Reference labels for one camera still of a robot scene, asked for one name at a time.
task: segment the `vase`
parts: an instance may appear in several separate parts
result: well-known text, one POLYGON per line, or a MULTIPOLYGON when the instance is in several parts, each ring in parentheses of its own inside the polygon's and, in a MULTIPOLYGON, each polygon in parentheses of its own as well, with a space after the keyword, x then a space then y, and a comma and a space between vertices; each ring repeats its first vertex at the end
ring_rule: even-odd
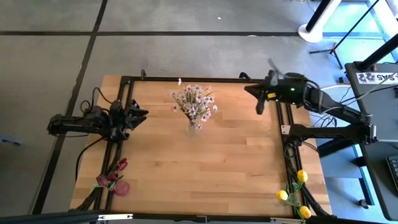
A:
POLYGON ((193 122, 189 122, 188 127, 187 127, 187 134, 189 136, 195 136, 198 134, 198 132, 199 132, 199 129, 197 128, 196 124, 193 122))
POLYGON ((113 193, 117 196, 125 196, 129 193, 130 185, 124 180, 119 180, 114 185, 113 193))

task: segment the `red flower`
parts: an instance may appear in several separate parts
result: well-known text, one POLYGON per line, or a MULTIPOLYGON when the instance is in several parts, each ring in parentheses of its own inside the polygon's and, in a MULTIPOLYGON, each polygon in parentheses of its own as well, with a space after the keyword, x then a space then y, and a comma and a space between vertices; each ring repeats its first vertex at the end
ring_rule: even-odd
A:
POLYGON ((109 180, 106 178, 106 176, 105 175, 99 175, 99 176, 97 176, 97 183, 100 185, 100 186, 103 186, 103 187, 106 187, 108 184, 109 184, 109 180))
POLYGON ((129 193, 130 185, 126 181, 119 180, 114 185, 113 192, 117 196, 125 196, 129 193))
POLYGON ((110 174, 107 176, 107 179, 108 179, 109 181, 114 181, 114 180, 116 180, 116 179, 118 179, 118 178, 119 178, 119 174, 116 173, 116 172, 112 172, 112 173, 110 173, 110 174))
POLYGON ((128 165, 127 159, 124 158, 122 160, 120 160, 117 164, 116 164, 116 171, 122 171, 124 170, 128 165))

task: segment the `pink vase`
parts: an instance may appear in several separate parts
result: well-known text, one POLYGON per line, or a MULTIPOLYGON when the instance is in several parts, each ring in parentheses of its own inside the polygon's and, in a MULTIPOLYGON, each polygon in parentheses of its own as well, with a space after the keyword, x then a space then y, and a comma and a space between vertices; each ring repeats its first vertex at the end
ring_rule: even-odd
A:
POLYGON ((130 185, 124 180, 119 180, 114 185, 113 192, 117 196, 125 196, 129 193, 130 185))

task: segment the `black desk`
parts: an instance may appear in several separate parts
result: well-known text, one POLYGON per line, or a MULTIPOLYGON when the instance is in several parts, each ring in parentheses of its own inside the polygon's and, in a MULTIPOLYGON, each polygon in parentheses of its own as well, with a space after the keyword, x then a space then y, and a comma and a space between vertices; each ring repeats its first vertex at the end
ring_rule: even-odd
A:
MULTIPOLYGON (((360 71, 355 69, 352 63, 347 63, 345 67, 355 96, 366 93, 374 87, 370 84, 359 84, 357 73, 360 71)), ((391 74, 396 71, 398 65, 377 64, 376 73, 391 74)), ((369 94, 359 100, 358 105, 362 112, 373 114, 372 123, 376 125, 376 136, 379 139, 379 142, 372 145, 360 145, 364 161, 385 218, 397 221, 398 193, 388 171, 386 157, 398 155, 398 150, 386 142, 398 141, 398 98, 395 97, 394 90, 383 90, 369 94)))

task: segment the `gray carpet floor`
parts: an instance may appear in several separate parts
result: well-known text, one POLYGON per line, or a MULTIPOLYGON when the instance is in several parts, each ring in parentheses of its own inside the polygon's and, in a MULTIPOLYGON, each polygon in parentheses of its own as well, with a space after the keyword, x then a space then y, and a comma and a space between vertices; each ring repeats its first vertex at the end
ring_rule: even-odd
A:
MULTIPOLYGON (((100 6, 100 0, 3 0, 0 31, 91 31, 100 6)), ((326 25, 328 32, 345 31, 340 29, 339 17, 346 6, 341 5, 326 25)), ((357 8, 350 17, 359 18, 366 10, 363 5, 357 8)), ((306 2, 290 0, 109 0, 99 30, 296 32, 312 14, 306 2)), ((357 32, 377 32, 371 17, 365 23, 370 25, 358 27, 357 32)), ((46 132, 49 118, 65 112, 89 38, 0 35, 0 134, 24 141, 22 147, 0 142, 0 216, 30 212, 55 140, 46 132)), ((271 68, 269 58, 283 72, 299 72, 320 86, 330 86, 344 71, 331 55, 308 52, 330 48, 339 39, 309 44, 299 37, 97 37, 77 102, 89 99, 104 75, 139 75, 145 69, 149 76, 237 77, 244 71, 262 78, 271 68)), ((338 53, 343 63, 363 60, 383 43, 378 37, 349 38, 338 53)), ((394 59, 388 55, 382 61, 394 59)), ((341 94, 333 97, 340 99, 341 94)), ((80 114, 77 107, 74 114, 80 114)), ((85 140, 65 141, 43 212, 68 210, 75 161, 85 140)), ((343 187, 347 194, 360 190, 359 183, 350 186, 343 187)), ((335 202, 331 198, 333 212, 339 212, 335 202)), ((376 214, 383 218, 379 210, 356 216, 360 209, 352 207, 351 212, 337 215, 371 220, 376 214)))

